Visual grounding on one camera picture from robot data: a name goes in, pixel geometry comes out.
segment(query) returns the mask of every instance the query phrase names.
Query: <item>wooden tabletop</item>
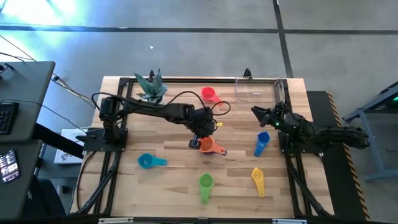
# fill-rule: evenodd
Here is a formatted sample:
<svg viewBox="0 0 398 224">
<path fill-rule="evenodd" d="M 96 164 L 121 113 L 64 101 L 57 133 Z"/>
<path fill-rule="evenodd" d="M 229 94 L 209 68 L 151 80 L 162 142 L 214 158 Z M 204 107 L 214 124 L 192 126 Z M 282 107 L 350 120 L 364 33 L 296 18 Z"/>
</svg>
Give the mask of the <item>wooden tabletop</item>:
<svg viewBox="0 0 398 224">
<path fill-rule="evenodd" d="M 116 94 L 120 77 L 104 77 L 101 91 Z M 312 120 L 311 111 L 301 78 L 287 79 L 292 109 Z M 204 86 L 212 86 L 222 100 L 231 103 L 231 111 L 217 116 L 223 126 L 212 135 L 225 147 L 227 155 L 201 154 L 188 148 L 192 133 L 183 125 L 166 122 L 162 118 L 130 114 L 127 119 L 129 136 L 122 154 L 114 195 L 112 216 L 129 217 L 229 217 L 229 218 L 292 218 L 294 217 L 289 181 L 284 155 L 279 149 L 277 131 L 262 128 L 250 110 L 250 106 L 236 103 L 234 83 L 166 83 L 169 86 L 165 100 L 171 100 L 181 91 L 191 90 L 198 94 Z M 132 97 L 138 98 L 141 87 L 135 83 Z M 190 103 L 200 108 L 194 95 L 184 94 L 176 103 Z M 273 107 L 274 102 L 262 103 Z M 226 105 L 217 107 L 216 113 L 226 110 Z M 93 127 L 102 127 L 96 110 Z M 254 157 L 256 138 L 261 131 L 268 131 L 271 141 L 261 157 Z M 168 160 L 166 167 L 144 170 L 137 158 L 150 153 Z M 98 185 L 104 153 L 97 153 L 89 161 L 79 189 L 83 204 Z M 307 184 L 317 200 L 333 213 L 328 184 L 321 160 L 303 154 Z M 266 196 L 258 197 L 251 178 L 253 168 L 264 173 Z M 202 205 L 198 180 L 208 172 L 213 176 L 214 187 L 208 205 Z M 302 194 L 298 190 L 300 207 Z M 71 212 L 76 211 L 76 200 Z"/>
</svg>

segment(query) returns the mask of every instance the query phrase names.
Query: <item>concrete floor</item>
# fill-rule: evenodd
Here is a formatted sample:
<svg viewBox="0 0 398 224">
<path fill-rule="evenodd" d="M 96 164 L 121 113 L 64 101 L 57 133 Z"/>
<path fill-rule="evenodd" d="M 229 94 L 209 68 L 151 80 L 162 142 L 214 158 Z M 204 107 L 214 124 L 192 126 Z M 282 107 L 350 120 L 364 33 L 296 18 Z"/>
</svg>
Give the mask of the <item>concrete floor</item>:
<svg viewBox="0 0 398 224">
<path fill-rule="evenodd" d="M 17 0 L 6 4 L 0 26 L 277 28 L 272 0 L 43 0 L 17 5 Z M 279 5 L 285 29 L 398 29 L 395 0 L 279 0 Z M 100 89 L 105 75 L 147 75 L 159 67 L 170 76 L 234 77 L 249 67 L 257 77 L 286 77 L 278 34 L 9 30 L 0 34 L 37 60 L 55 61 L 55 73 L 88 96 Z M 287 34 L 286 43 L 293 76 L 304 78 L 307 90 L 332 92 L 341 116 L 398 79 L 396 35 Z M 0 49 L 23 56 L 2 40 Z M 45 105 L 78 126 L 91 124 L 93 109 L 53 83 Z M 54 131 L 72 128 L 46 110 L 39 122 Z M 374 171 L 369 150 L 351 153 L 359 175 Z M 361 186 L 372 220 L 396 223 L 398 177 Z"/>
</svg>

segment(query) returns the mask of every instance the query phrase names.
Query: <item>blue cup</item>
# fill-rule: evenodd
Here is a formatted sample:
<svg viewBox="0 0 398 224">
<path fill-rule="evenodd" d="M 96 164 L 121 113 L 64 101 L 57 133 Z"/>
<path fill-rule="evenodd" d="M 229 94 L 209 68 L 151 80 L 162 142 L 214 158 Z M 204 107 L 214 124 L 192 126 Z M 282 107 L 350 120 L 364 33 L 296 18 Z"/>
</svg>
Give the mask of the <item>blue cup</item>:
<svg viewBox="0 0 398 224">
<path fill-rule="evenodd" d="M 269 142 L 269 134 L 268 132 L 264 131 L 258 134 L 257 136 L 257 146 L 256 150 L 254 151 L 254 156 L 259 157 L 263 152 L 264 148 L 268 145 Z"/>
<path fill-rule="evenodd" d="M 166 166 L 167 165 L 167 160 L 156 158 L 149 153 L 142 154 L 138 158 L 137 161 L 138 161 L 139 165 L 144 169 L 151 168 L 152 166 Z"/>
</svg>

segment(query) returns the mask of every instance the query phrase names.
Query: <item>phone screen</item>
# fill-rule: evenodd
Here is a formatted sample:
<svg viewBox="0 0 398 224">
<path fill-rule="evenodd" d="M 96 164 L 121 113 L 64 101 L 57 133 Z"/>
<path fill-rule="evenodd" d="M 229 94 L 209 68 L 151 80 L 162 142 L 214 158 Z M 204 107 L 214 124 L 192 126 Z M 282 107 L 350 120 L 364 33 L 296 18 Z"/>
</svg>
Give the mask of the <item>phone screen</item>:
<svg viewBox="0 0 398 224">
<path fill-rule="evenodd" d="M 1 178 L 3 183 L 8 183 L 19 177 L 17 157 L 14 150 L 0 156 Z"/>
</svg>

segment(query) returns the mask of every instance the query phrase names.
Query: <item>green plant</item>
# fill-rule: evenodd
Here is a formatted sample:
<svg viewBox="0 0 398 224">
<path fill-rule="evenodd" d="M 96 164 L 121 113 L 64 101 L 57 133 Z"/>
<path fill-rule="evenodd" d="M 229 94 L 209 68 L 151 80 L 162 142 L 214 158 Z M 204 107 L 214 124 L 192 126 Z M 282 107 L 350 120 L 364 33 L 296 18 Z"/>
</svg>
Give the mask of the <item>green plant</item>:
<svg viewBox="0 0 398 224">
<path fill-rule="evenodd" d="M 138 93 L 142 99 L 147 100 L 151 103 L 160 103 L 163 99 L 164 93 L 167 91 L 168 87 L 163 85 L 162 75 L 160 74 L 160 69 L 157 71 L 157 75 L 154 77 L 152 83 L 148 82 L 144 77 L 134 74 L 137 78 L 138 83 L 140 84 L 142 90 L 145 93 Z"/>
</svg>

